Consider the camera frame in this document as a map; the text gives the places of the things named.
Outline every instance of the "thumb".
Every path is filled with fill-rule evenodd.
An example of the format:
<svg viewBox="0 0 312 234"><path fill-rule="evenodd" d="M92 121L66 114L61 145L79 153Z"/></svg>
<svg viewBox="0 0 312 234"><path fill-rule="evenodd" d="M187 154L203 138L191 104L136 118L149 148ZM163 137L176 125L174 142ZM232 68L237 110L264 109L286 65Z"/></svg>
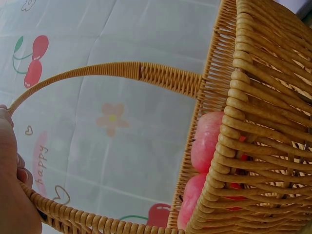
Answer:
<svg viewBox="0 0 312 234"><path fill-rule="evenodd" d="M16 172L17 142L6 106L0 105L0 170Z"/></svg>

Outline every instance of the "finger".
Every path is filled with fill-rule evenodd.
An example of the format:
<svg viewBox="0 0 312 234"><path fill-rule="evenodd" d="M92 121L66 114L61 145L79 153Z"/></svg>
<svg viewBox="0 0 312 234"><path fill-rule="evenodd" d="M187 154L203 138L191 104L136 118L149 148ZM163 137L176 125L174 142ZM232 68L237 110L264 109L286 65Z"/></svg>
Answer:
<svg viewBox="0 0 312 234"><path fill-rule="evenodd" d="M25 167L24 159L18 154L17 155L18 168L23 169Z"/></svg>
<svg viewBox="0 0 312 234"><path fill-rule="evenodd" d="M7 120L10 123L10 125L13 127L13 121L12 121L10 113L6 109L1 108L1 107L0 107L0 118Z"/></svg>
<svg viewBox="0 0 312 234"><path fill-rule="evenodd" d="M21 182L23 182L27 187L32 188L34 179L33 179L33 175L30 173L29 170L27 170L26 168L24 169L18 168L17 178Z"/></svg>

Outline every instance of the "fingernail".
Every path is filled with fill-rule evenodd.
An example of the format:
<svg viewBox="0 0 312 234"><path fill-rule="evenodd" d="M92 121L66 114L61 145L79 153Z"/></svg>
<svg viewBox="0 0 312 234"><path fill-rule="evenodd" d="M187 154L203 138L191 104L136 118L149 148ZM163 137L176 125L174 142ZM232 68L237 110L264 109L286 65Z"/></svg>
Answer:
<svg viewBox="0 0 312 234"><path fill-rule="evenodd" d="M27 171L25 171L25 173L26 173L26 181L28 181L29 175L28 175Z"/></svg>

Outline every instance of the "pink flower print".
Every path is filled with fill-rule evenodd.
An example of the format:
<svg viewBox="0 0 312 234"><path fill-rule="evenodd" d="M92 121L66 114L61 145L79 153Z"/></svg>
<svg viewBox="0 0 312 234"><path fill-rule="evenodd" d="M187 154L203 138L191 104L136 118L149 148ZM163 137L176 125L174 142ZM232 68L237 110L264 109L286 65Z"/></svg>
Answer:
<svg viewBox="0 0 312 234"><path fill-rule="evenodd" d="M103 116L97 119L98 126L106 126L106 133L109 137L114 137L116 128L129 128L129 123L121 116L124 111L124 105L122 103L116 106L105 103L102 106Z"/></svg>
<svg viewBox="0 0 312 234"><path fill-rule="evenodd" d="M26 0L26 3L21 7L22 11L29 11L35 4L36 0Z"/></svg>

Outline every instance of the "basket weave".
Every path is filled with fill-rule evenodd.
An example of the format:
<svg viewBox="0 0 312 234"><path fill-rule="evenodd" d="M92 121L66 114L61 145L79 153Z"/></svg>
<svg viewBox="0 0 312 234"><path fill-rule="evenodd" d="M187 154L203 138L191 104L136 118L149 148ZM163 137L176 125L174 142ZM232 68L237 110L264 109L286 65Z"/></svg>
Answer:
<svg viewBox="0 0 312 234"><path fill-rule="evenodd" d="M272 0L223 0L202 75L141 62L99 64L47 79L12 104L11 114L39 89L88 75L136 79L196 98L167 229L78 211L22 188L42 221L66 234L183 234L176 220L179 196L196 174L190 161L196 124L204 113L224 110L214 159L186 233L298 233L312 219L311 41L310 29ZM240 136L246 140L240 142ZM249 160L241 161L242 154Z"/></svg>

